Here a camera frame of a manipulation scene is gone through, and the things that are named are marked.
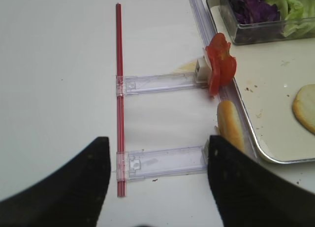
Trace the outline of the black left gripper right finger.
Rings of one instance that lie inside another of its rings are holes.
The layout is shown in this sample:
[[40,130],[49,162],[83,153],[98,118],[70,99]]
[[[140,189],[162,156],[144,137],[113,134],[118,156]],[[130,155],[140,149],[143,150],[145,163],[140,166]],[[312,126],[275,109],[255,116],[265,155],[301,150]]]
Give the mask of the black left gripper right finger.
[[208,144],[208,181],[225,227],[313,227],[315,195],[277,176],[220,135]]

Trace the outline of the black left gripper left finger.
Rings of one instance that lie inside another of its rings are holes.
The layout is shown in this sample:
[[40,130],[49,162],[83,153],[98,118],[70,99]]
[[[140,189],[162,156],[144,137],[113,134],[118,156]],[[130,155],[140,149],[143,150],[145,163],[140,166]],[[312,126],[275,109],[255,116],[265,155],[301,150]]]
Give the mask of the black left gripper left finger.
[[110,143],[98,137],[56,172],[0,203],[2,227],[95,227],[111,177]]

